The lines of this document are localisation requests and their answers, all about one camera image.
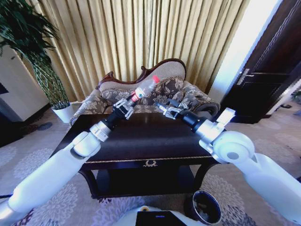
floral upholstery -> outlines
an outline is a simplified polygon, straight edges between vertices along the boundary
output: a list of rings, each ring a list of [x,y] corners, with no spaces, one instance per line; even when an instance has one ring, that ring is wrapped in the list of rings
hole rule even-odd
[[[133,91],[134,89],[106,89],[100,93],[101,97],[105,99],[109,105],[113,105],[123,98],[126,99]]]
[[[191,85],[185,81],[186,85],[183,88],[183,99],[181,103],[185,103],[193,112],[208,110],[215,115],[220,110],[220,104],[211,99],[207,94],[199,90],[198,87]]]
[[[107,106],[109,103],[101,97],[99,90],[95,89],[72,116],[70,124],[73,125],[81,114],[102,114]]]
[[[169,61],[161,64],[151,72],[149,78],[153,74],[158,75],[160,82],[148,97],[144,97],[139,101],[138,105],[134,108],[134,113],[160,112],[154,105],[155,102],[167,104],[169,98],[185,103],[194,112],[206,110],[212,116],[215,116],[219,111],[219,103],[212,100],[196,86],[184,80],[186,74],[185,68],[179,62]],[[136,87],[139,86],[139,83],[120,84],[112,81],[100,83],[86,100],[83,101],[82,106],[71,118],[70,124],[73,125],[81,114],[111,113],[113,104],[132,94]]]
[[[183,88],[184,80],[180,77],[169,77],[162,79],[154,91],[140,100],[142,105],[154,105],[155,102],[167,104],[167,99],[172,99],[174,95]]]
[[[110,114],[113,111],[113,106],[109,106],[105,109],[104,114]],[[161,112],[156,106],[154,105],[136,105],[134,107],[134,113],[155,113]]]

dark wooden table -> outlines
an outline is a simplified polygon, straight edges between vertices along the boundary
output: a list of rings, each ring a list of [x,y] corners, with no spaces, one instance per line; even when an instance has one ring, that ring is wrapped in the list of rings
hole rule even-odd
[[[53,152],[107,114],[81,115]],[[100,151],[80,169],[92,198],[191,193],[218,162],[198,144],[199,137],[181,120],[161,113],[136,113],[118,126]],[[189,165],[201,164],[194,177]],[[92,170],[98,170],[95,178]]]

door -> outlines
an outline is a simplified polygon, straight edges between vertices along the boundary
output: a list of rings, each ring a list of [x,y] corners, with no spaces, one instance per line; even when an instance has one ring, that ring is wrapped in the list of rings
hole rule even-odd
[[[232,120],[256,123],[301,77],[301,0],[284,0],[222,106]]]

table leg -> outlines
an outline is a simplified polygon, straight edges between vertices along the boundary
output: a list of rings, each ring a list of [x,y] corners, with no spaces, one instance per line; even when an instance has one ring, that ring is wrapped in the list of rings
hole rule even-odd
[[[91,170],[80,170],[79,173],[86,179],[92,199],[97,199],[99,196],[98,185],[96,178]]]
[[[203,179],[205,177],[205,174],[207,173],[207,171],[213,167],[214,165],[218,164],[217,161],[208,161],[204,164],[202,164],[197,173],[196,173],[196,176],[194,177],[194,183],[193,183],[193,189],[194,191],[197,191],[199,190],[199,188],[201,187],[202,185],[202,182],[203,182]]]

wall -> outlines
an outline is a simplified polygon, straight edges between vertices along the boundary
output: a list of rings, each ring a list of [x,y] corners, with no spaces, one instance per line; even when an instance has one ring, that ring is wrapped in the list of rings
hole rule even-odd
[[[209,96],[221,102],[231,89],[282,0],[251,0],[217,73]]]
[[[9,91],[0,95],[1,112],[11,117],[13,111],[16,115],[10,120],[24,121],[48,103],[16,52],[7,46],[0,57],[0,68],[0,82]]]

